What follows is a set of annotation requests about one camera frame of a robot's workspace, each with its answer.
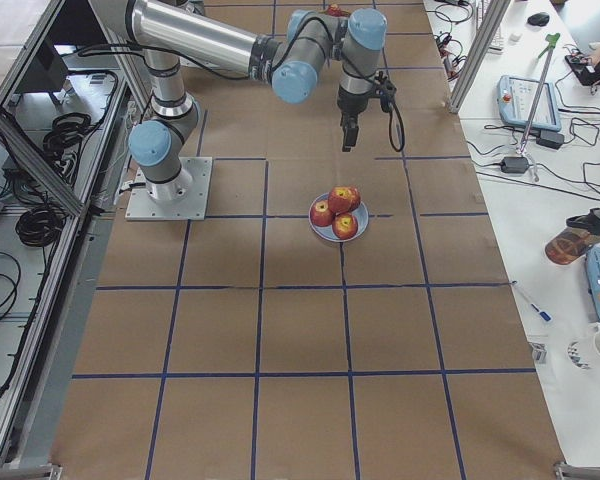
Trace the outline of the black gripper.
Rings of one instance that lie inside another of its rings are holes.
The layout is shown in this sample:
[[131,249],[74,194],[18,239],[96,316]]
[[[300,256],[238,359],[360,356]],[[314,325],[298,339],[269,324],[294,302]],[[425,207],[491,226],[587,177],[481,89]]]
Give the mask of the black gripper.
[[343,87],[338,88],[337,106],[341,112],[340,126],[343,131],[342,151],[350,152],[357,144],[358,116],[364,112],[373,96],[374,88],[362,93],[354,93]]

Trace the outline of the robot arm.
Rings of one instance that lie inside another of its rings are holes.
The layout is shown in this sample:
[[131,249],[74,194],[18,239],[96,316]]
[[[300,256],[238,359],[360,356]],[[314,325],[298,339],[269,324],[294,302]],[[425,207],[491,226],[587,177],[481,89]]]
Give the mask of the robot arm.
[[152,86],[151,120],[133,130],[132,156],[145,176],[146,196],[155,204],[176,204],[196,194],[197,181],[180,158],[201,110],[184,85],[181,61],[204,69],[219,67],[234,79],[250,78],[272,87],[278,98],[298,104],[316,88],[328,61],[342,64],[337,105],[342,149],[357,142],[358,117],[372,98],[390,108],[387,78],[377,64],[385,44],[387,20],[375,9],[346,17],[297,10],[279,42],[190,12],[183,1],[93,1],[100,23],[120,36],[124,47],[143,51]]

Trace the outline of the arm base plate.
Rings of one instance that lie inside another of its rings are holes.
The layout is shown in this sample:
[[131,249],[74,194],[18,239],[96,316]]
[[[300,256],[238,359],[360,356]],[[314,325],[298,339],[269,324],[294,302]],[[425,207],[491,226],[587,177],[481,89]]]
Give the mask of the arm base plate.
[[212,175],[211,157],[180,157],[181,171],[163,184],[147,180],[141,167],[131,190],[125,217],[130,221],[203,220]]

